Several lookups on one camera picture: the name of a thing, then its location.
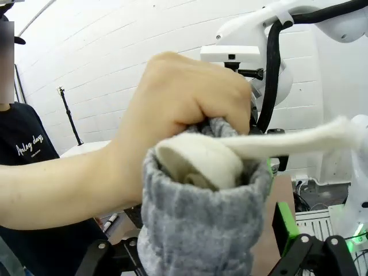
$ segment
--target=human hand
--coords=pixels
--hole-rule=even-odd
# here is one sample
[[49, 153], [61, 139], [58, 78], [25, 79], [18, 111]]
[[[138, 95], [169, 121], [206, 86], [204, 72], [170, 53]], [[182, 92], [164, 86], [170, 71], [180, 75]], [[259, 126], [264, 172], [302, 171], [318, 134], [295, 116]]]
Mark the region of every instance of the human hand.
[[147, 150], [188, 125], [206, 117], [224, 117], [239, 133], [247, 134], [250, 102], [251, 88], [241, 75], [215, 64], [161, 53], [148, 62], [112, 144], [118, 145], [121, 162], [129, 163], [131, 181], [140, 183]]

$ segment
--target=black stand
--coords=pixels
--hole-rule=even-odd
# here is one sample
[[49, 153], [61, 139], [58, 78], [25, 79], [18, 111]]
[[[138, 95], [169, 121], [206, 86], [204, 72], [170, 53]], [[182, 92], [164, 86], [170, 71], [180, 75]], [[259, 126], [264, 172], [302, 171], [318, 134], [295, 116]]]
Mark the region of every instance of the black stand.
[[65, 109], [67, 111], [67, 115], [68, 115], [68, 118], [69, 118], [69, 122], [71, 124], [71, 128], [73, 129], [73, 132], [74, 132], [74, 135], [75, 135], [75, 138], [76, 138], [76, 141], [78, 142], [78, 145], [82, 145], [83, 142], [81, 142], [79, 136], [78, 136], [78, 132], [76, 131], [76, 128], [75, 128], [75, 125], [74, 125], [74, 122], [73, 122], [73, 119], [71, 117], [71, 112], [70, 112], [70, 109], [68, 107], [68, 104], [67, 104], [67, 101], [65, 100], [65, 95], [64, 95], [64, 92], [65, 90], [63, 88], [58, 88], [59, 89], [59, 92], [60, 92], [60, 96], [62, 96], [62, 99], [63, 99], [63, 102], [64, 102], [64, 106], [65, 106]]

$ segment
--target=gray fuzzy pouch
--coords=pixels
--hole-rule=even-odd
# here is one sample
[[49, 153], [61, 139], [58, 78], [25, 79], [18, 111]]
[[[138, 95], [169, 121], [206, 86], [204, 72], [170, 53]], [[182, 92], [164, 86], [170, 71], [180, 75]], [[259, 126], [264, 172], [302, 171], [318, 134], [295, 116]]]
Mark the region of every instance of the gray fuzzy pouch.
[[[187, 132], [237, 135], [222, 118]], [[144, 226], [137, 245], [149, 276], [250, 275], [250, 250], [262, 233], [272, 175], [266, 161], [243, 164], [236, 188], [213, 191], [174, 182], [149, 150], [144, 161]]]

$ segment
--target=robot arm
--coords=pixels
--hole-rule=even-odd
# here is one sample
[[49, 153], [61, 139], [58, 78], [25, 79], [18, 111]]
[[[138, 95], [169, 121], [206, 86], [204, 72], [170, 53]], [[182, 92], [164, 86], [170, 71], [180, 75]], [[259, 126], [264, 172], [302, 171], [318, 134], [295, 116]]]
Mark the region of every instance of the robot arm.
[[[252, 105], [261, 111], [258, 125], [262, 132], [268, 127], [273, 107], [288, 96], [293, 83], [292, 73], [279, 58], [278, 45], [279, 32], [293, 24], [316, 24], [336, 41], [353, 42], [368, 35], [368, 3], [364, 0], [281, 0], [230, 20], [218, 30], [216, 45], [201, 50], [202, 60], [224, 62], [234, 71], [240, 72], [238, 68], [266, 71], [265, 78], [250, 80]], [[267, 40], [265, 30], [271, 25]]]

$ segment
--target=mounting screw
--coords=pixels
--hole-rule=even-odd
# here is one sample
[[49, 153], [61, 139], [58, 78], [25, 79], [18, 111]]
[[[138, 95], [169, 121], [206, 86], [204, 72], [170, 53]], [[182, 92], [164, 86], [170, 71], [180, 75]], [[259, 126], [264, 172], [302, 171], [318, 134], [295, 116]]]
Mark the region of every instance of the mounting screw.
[[338, 241], [337, 239], [332, 239], [332, 240], [331, 240], [331, 243], [332, 243], [333, 245], [337, 245], [337, 244], [339, 243], [339, 241]]
[[307, 243], [309, 241], [309, 238], [307, 236], [303, 236], [303, 237], [301, 237], [301, 241], [303, 243]]

